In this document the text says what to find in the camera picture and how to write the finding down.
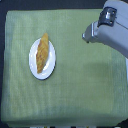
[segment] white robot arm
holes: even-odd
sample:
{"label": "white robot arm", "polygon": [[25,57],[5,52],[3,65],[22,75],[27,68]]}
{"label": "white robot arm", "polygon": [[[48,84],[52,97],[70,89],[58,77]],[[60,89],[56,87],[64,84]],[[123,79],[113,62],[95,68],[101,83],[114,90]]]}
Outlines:
{"label": "white robot arm", "polygon": [[89,25],[82,34],[86,42],[108,45],[128,58],[128,4],[123,1],[106,1],[99,21]]}

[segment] plate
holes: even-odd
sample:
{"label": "plate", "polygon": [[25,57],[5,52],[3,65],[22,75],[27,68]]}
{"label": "plate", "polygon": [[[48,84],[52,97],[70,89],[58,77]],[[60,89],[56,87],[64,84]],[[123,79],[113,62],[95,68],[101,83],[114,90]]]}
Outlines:
{"label": "plate", "polygon": [[49,41],[48,59],[46,61],[46,64],[45,64],[42,72],[38,74],[37,73],[37,65],[36,65],[36,54],[37,54],[38,45],[40,43],[40,39],[36,40],[30,49],[29,67],[30,67],[32,74],[37,79],[44,80],[44,79],[48,78],[54,70],[56,55],[55,55],[55,49],[54,49],[52,43]]}

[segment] green cloth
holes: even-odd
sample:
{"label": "green cloth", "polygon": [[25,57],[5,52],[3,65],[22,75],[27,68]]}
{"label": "green cloth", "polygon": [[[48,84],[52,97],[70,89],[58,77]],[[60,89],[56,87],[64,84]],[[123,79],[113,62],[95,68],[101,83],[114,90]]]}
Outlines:
{"label": "green cloth", "polygon": [[[101,43],[82,40],[101,10],[9,11],[1,118],[9,126],[112,126],[128,118],[126,60]],[[29,68],[29,51],[45,32],[56,52],[42,81]]]}

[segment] green tablecloth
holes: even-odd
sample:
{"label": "green tablecloth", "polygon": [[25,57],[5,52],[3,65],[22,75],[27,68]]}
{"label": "green tablecloth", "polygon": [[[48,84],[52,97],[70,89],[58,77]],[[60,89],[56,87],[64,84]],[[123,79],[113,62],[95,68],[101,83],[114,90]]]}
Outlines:
{"label": "green tablecloth", "polygon": [[[116,125],[128,117],[125,58],[82,33],[101,10],[10,11],[5,27],[1,118],[9,126]],[[45,32],[56,51],[52,75],[36,79],[29,51]]]}

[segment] yellow food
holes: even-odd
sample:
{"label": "yellow food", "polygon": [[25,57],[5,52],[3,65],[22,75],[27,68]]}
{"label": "yellow food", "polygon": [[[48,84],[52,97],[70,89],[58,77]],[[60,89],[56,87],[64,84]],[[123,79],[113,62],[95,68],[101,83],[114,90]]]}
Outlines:
{"label": "yellow food", "polygon": [[42,72],[48,58],[48,51],[48,34],[45,33],[40,40],[36,54],[37,73]]}

